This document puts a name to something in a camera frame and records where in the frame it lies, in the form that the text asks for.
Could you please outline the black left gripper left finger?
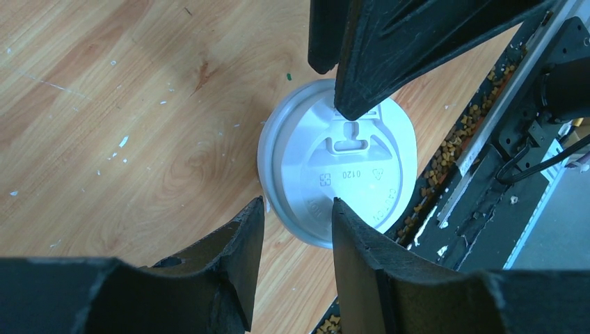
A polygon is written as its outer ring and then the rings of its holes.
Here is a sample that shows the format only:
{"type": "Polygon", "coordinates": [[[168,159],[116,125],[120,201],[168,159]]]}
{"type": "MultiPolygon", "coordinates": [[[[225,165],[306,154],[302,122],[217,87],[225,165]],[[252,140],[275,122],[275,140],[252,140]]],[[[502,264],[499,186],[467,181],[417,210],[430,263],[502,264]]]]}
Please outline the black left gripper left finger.
{"type": "Polygon", "coordinates": [[[1,259],[2,333],[245,333],[264,201],[150,267],[116,257],[1,259]]]}

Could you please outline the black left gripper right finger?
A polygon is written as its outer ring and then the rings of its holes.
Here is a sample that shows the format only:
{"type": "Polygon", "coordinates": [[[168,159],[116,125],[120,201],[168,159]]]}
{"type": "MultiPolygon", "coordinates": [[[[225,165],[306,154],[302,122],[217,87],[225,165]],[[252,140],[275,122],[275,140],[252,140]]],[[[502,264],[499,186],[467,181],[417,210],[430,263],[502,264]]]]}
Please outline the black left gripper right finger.
{"type": "Polygon", "coordinates": [[[344,333],[588,333],[589,272],[460,273],[416,255],[342,199],[332,240],[344,333]]]}

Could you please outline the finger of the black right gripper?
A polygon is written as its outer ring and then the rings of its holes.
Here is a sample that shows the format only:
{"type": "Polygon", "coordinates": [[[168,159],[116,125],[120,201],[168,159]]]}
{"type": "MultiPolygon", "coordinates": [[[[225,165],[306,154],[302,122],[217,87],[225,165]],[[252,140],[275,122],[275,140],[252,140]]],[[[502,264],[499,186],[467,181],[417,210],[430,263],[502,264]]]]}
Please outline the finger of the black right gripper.
{"type": "Polygon", "coordinates": [[[553,1],[343,1],[335,108],[357,120],[401,87],[553,1]]]}
{"type": "Polygon", "coordinates": [[[326,74],[339,63],[350,3],[310,1],[308,63],[318,74],[326,74]]]}

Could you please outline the white coffee cup lid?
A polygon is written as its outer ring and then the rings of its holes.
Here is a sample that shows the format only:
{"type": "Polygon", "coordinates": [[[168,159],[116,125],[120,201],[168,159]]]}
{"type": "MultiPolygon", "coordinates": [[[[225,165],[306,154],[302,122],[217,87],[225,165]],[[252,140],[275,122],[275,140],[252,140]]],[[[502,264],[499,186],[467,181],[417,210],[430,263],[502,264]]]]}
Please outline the white coffee cup lid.
{"type": "Polygon", "coordinates": [[[292,91],[264,123],[257,147],[263,193],[279,221],[322,248],[333,246],[335,198],[383,233],[402,216],[417,179],[417,141],[406,112],[387,98],[347,120],[334,95],[334,79],[292,91]]]}

